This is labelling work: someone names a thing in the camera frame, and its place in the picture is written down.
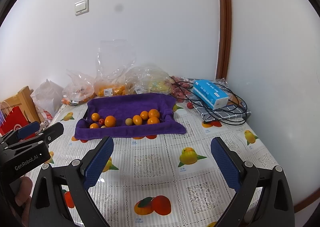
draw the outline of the black cable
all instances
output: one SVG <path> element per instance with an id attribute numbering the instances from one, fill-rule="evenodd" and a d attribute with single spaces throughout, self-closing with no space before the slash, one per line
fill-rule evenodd
<path id="1" fill-rule="evenodd" d="M 248 106 L 247 106 L 246 102 L 241 97 L 239 97 L 238 95 L 234 94 L 232 92 L 232 90 L 230 90 L 228 87 L 226 87 L 226 86 L 224 86 L 222 84 L 213 82 L 213 84 L 218 85 L 218 87 L 221 88 L 223 91 L 231 93 L 233 95 L 233 97 L 235 97 L 237 99 L 238 103 L 236 103 L 236 102 L 234 102 L 232 100 L 229 100 L 234 105 L 233 109 L 224 110 L 223 108 L 220 108 L 220 109 L 216 109 L 215 111 L 217 111 L 217 112 L 227 112 L 227 113 L 231 113 L 231 114 L 235 114 L 235 115 L 244 115 L 244 117 L 240 117 L 242 119 L 240 121 L 233 121 L 233 120 L 229 120 L 229 119 L 226 119 L 226 118 L 223 118 L 223 117 L 219 116 L 219 114 L 215 113 L 215 111 L 213 111 L 202 99 L 190 99 L 188 97 L 188 95 L 184 93 L 184 91 L 182 89 L 187 90 L 190 93 L 193 93 L 193 92 L 189 89 L 189 87 L 182 87 L 182 85 L 180 85 L 179 83 L 193 84 L 192 82 L 176 81 L 174 78 L 172 78 L 172 77 L 170 77 L 170 78 L 174 80 L 174 83 L 172 83 L 172 85 L 177 86 L 179 88 L 179 90 L 183 93 L 183 95 L 185 96 L 185 98 L 179 98 L 179 97 L 175 97 L 172 94 L 170 94 L 174 98 L 180 99 L 180 100 L 188 100 L 194 106 L 198 106 L 198 107 L 204 108 L 206 110 L 206 112 L 213 117 L 213 121 L 220 121 L 221 123 L 224 123 L 224 124 L 227 124 L 227 125 L 238 125 L 238 126 L 243 125 L 244 123 L 246 123 L 247 118 L 248 118 L 248 115 L 247 115 Z M 240 113 L 233 112 L 236 109 L 239 109 L 242 112 L 240 112 Z"/>

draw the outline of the purple towel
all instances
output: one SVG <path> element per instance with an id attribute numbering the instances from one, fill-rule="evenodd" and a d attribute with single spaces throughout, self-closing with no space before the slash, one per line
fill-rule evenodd
<path id="1" fill-rule="evenodd" d="M 173 106 L 176 99 L 157 93 L 125 95 L 92 99 L 88 102 L 88 118 L 81 119 L 76 125 L 75 138 L 80 140 L 101 139 L 104 136 L 130 138 L 158 134 L 185 134 L 184 126 L 174 121 Z M 157 109 L 160 112 L 160 123 L 127 126 L 125 120 L 134 115 L 140 115 L 144 110 Z M 112 115 L 116 118 L 116 126 L 111 128 L 90 129 L 92 113 L 98 113 L 101 118 Z"/>

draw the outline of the red paper bag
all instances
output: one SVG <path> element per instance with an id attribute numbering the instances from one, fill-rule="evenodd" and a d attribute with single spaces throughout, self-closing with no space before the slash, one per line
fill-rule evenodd
<path id="1" fill-rule="evenodd" d="M 24 117 L 21 109 L 17 106 L 14 107 L 10 113 L 5 118 L 5 121 L 0 126 L 0 133 L 2 135 L 6 134 L 10 130 L 17 130 L 19 128 L 22 128 L 24 126 L 28 125 L 28 122 L 26 118 Z"/>

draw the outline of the human hand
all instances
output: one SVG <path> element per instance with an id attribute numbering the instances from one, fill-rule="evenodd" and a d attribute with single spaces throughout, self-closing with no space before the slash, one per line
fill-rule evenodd
<path id="1" fill-rule="evenodd" d="M 31 189 L 32 189 L 32 181 L 29 177 L 23 176 L 20 178 L 21 184 L 19 191 L 15 197 L 16 204 L 18 206 L 25 205 L 21 216 L 21 222 L 25 227 L 28 227 L 29 222 L 29 210 L 31 204 Z"/>

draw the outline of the wooden door frame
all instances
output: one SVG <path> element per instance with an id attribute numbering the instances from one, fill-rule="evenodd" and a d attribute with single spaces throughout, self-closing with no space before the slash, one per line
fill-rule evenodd
<path id="1" fill-rule="evenodd" d="M 229 66 L 232 29 L 231 0 L 220 1 L 220 41 L 216 79 L 226 78 Z"/>

